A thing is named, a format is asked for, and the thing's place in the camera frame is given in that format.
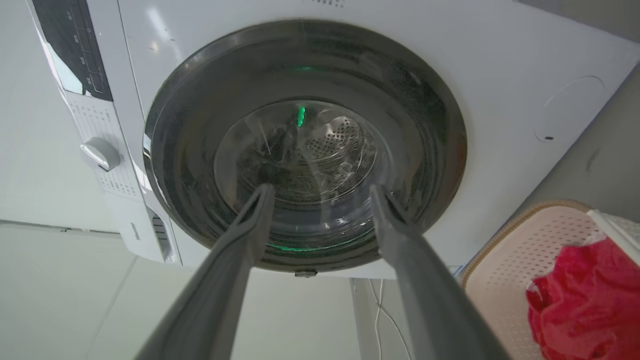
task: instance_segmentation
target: white washing machine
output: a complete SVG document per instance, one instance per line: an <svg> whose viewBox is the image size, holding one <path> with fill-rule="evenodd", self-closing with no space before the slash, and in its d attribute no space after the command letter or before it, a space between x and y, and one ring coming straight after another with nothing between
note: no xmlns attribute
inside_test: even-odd
<svg viewBox="0 0 640 360"><path fill-rule="evenodd" d="M510 0L28 5L125 244L191 268L270 182L262 268L393 278L382 183L454 272L640 59Z"/></svg>

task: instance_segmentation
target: red cloth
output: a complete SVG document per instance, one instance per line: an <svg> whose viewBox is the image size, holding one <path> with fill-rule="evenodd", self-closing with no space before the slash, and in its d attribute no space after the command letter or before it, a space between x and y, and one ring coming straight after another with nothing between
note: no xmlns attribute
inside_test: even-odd
<svg viewBox="0 0 640 360"><path fill-rule="evenodd" d="M610 238L564 247L533 282L529 324L546 359L640 359L640 266Z"/></svg>

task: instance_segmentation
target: hisense logo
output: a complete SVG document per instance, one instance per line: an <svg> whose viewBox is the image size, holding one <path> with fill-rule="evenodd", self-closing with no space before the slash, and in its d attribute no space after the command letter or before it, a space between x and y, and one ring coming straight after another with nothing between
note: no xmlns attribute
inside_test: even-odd
<svg viewBox="0 0 640 360"><path fill-rule="evenodd" d="M138 230L136 229L135 224L131 223L131 228L133 228L133 233L136 235L136 239L140 240L140 235L138 235Z"/></svg>

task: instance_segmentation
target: white wall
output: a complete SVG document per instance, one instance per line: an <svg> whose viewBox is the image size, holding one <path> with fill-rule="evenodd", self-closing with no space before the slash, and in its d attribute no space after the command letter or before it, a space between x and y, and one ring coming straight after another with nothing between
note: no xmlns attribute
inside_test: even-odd
<svg viewBox="0 0 640 360"><path fill-rule="evenodd" d="M132 359L191 277L113 235L0 225L0 357ZM233 360L360 359L348 279L252 273Z"/></svg>
<svg viewBox="0 0 640 360"><path fill-rule="evenodd" d="M24 0L0 3L0 220L117 231Z"/></svg>

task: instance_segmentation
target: green light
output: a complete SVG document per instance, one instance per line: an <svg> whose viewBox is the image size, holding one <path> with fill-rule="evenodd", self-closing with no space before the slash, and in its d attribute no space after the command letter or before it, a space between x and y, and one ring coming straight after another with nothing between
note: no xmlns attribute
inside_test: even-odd
<svg viewBox="0 0 640 360"><path fill-rule="evenodd" d="M298 109L298 127L302 126L302 123L305 121L305 107L300 106Z"/></svg>

